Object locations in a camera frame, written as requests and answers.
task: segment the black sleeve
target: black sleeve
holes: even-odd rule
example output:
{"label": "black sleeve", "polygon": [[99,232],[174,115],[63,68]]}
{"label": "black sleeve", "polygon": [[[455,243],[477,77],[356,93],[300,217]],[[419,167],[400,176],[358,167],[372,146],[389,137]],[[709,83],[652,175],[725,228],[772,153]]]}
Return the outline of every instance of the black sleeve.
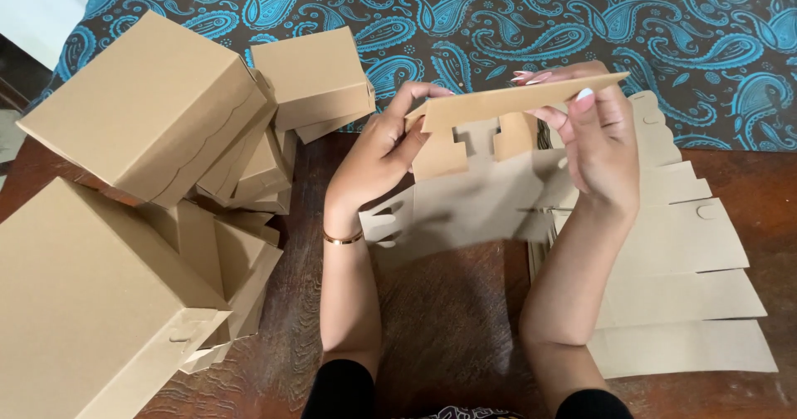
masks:
{"label": "black sleeve", "polygon": [[371,419],[374,380],[363,365],[332,360],[318,370],[302,419]]}
{"label": "black sleeve", "polygon": [[581,390],[564,399],[556,419],[633,419],[633,416],[614,394],[604,390]]}

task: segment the forearm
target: forearm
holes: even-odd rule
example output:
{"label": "forearm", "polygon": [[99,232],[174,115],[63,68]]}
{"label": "forearm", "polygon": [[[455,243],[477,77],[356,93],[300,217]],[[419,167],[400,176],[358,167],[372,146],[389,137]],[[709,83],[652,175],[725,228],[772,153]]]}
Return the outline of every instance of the forearm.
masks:
{"label": "forearm", "polygon": [[[324,230],[346,239],[360,231],[356,211],[328,206]],[[324,241],[324,274],[320,304],[324,360],[348,358],[376,375],[382,325],[374,273],[364,239],[336,245]]]}
{"label": "forearm", "polygon": [[530,342],[585,345],[636,210],[579,198],[529,290],[520,329]]}

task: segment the wooden table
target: wooden table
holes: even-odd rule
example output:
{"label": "wooden table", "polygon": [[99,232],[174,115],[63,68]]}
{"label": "wooden table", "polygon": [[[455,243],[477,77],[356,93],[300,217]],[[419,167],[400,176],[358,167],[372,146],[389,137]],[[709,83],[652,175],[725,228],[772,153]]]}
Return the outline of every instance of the wooden table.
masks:
{"label": "wooden table", "polygon": [[[278,219],[285,253],[269,282],[260,333],[237,343],[217,369],[175,374],[139,418],[299,417],[321,352],[324,189],[354,139],[334,133],[299,147],[293,212]],[[797,417],[797,154],[683,155],[709,180],[748,252],[780,373],[677,373],[610,385],[638,418]],[[0,221],[55,176],[104,187],[27,139],[0,193]],[[377,417],[417,417],[448,404],[546,416],[517,340],[529,284],[524,243],[447,251],[377,277],[385,329]]]}

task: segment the gold bangle bracelet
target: gold bangle bracelet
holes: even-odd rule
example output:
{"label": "gold bangle bracelet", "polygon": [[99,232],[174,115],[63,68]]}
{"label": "gold bangle bracelet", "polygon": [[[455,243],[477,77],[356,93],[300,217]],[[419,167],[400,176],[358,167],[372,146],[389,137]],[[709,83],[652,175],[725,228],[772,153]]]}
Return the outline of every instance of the gold bangle bracelet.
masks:
{"label": "gold bangle bracelet", "polygon": [[360,230],[360,232],[358,232],[357,235],[353,236],[351,239],[337,240],[327,235],[327,232],[325,230],[323,230],[323,232],[324,232],[324,240],[332,244],[351,244],[359,239],[362,239],[364,234],[364,232]]}

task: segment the blue paisley pattern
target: blue paisley pattern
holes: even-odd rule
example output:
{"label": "blue paisley pattern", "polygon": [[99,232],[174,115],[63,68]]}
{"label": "blue paisley pattern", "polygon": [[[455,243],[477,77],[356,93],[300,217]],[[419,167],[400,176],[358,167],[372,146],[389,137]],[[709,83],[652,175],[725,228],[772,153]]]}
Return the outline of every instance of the blue paisley pattern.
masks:
{"label": "blue paisley pattern", "polygon": [[88,0],[34,105],[146,10],[250,65],[252,45],[349,26],[378,110],[404,81],[468,93],[600,59],[657,94],[678,146],[797,151],[797,0]]}

